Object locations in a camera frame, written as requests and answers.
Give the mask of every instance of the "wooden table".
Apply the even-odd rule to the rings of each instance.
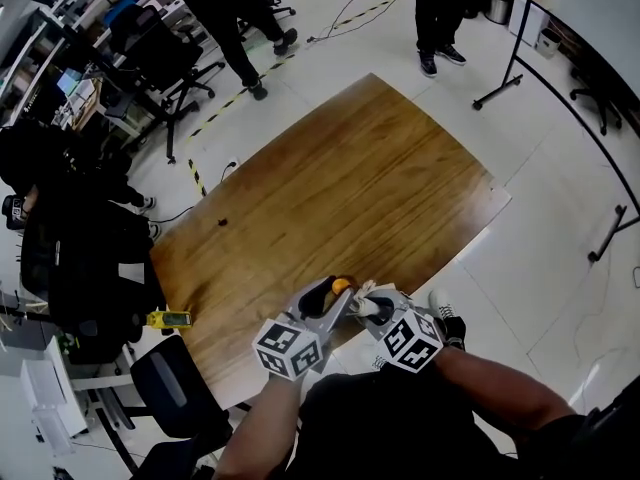
[[[253,337],[301,287],[350,274],[412,293],[509,199],[451,135],[368,75],[250,158],[151,256],[169,307],[194,315],[183,336],[216,395],[256,363]]]

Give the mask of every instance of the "person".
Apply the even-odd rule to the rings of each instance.
[[[256,100],[267,97],[260,75],[253,67],[242,46],[238,18],[259,29],[269,41],[277,56],[287,53],[298,39],[291,28],[284,32],[266,0],[184,0],[191,12],[213,36],[225,59]]]
[[[80,198],[131,204],[140,215],[156,206],[154,197],[145,197],[128,185],[125,174],[95,161],[75,134],[32,120],[0,130],[0,178],[24,200],[23,220],[42,191],[64,194],[70,188]],[[161,233],[155,225],[150,231],[154,239]]]
[[[438,74],[435,55],[458,66],[466,64],[467,59],[453,46],[465,8],[466,0],[416,0],[418,53],[426,76],[433,78]]]
[[[272,377],[214,478],[541,478],[584,417],[524,373],[465,352],[466,326],[446,293],[429,303],[447,345],[419,374],[385,364],[330,375],[300,409],[301,380]],[[514,439],[517,459],[498,452],[473,412]]]

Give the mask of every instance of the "trash can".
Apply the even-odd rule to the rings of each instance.
[[[550,28],[545,28],[540,32],[536,50],[546,59],[550,59],[558,51],[562,38]]]
[[[508,12],[509,2],[507,0],[491,0],[491,8],[484,15],[488,20],[504,25],[507,22]]]

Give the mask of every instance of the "yellow device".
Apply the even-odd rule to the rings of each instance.
[[[147,325],[154,329],[188,329],[191,313],[186,311],[154,311],[147,315]]]

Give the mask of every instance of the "floor tape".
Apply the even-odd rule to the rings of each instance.
[[[358,18],[361,18],[362,16],[364,16],[364,15],[370,13],[370,12],[375,11],[376,9],[380,9],[380,7],[384,7],[385,5],[389,5],[390,3],[395,2],[395,1],[396,0],[385,0],[384,2],[380,2],[379,4],[367,9],[364,12],[361,12],[360,14],[356,14],[355,16],[353,16],[351,18],[348,18],[348,19],[346,19],[344,21],[341,21],[340,23],[337,23],[333,27],[333,29],[336,30],[336,29],[338,29],[338,28],[340,28],[340,27],[342,27],[344,25],[347,25],[348,23],[351,23],[354,20],[357,20]],[[287,62],[289,62],[295,56],[296,56],[296,54],[292,53],[290,55],[287,55],[282,60],[276,62],[273,66],[271,66],[269,69],[267,69],[262,75],[260,75],[260,80],[262,80],[265,76],[267,76],[272,71],[275,71],[279,67],[285,65]],[[224,105],[222,105],[222,107],[220,107],[220,110],[218,110],[215,114],[213,114],[211,117],[209,117],[209,119],[207,119],[204,123],[202,123],[200,128],[196,129],[191,135],[189,135],[189,137],[187,137],[186,144],[189,144],[195,137],[197,137],[200,134],[200,132],[202,132],[207,126],[209,126],[213,121],[215,121],[217,117],[222,115],[231,105],[233,105],[236,101],[238,101],[240,99],[240,97],[246,92],[247,92],[247,88],[245,87],[238,94],[236,94],[233,98],[231,98]],[[198,169],[196,168],[195,163],[193,162],[193,160],[191,158],[188,159],[188,162],[189,162],[189,169],[191,169],[191,175],[193,176],[193,180],[195,181],[196,185],[198,186],[198,190],[200,191],[200,194],[202,195],[202,197],[206,197],[207,189],[205,188],[204,184],[202,183],[202,177],[198,173]]]

